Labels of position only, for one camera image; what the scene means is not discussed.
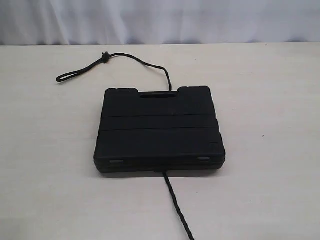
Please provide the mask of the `black plastic carrying case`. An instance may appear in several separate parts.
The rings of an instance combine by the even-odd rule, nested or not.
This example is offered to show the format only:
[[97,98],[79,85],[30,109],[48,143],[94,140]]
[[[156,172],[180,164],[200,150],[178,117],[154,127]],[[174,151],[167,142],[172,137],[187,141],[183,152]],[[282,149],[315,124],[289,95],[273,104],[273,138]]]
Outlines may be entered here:
[[93,155],[100,173],[218,170],[225,159],[209,87],[105,91]]

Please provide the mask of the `white backdrop curtain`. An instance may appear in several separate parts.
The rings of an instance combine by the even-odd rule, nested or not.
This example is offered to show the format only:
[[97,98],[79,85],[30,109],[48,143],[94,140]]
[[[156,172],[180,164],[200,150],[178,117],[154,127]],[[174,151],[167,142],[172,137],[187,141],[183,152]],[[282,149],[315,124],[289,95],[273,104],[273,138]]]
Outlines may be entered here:
[[317,0],[3,0],[2,45],[317,42]]

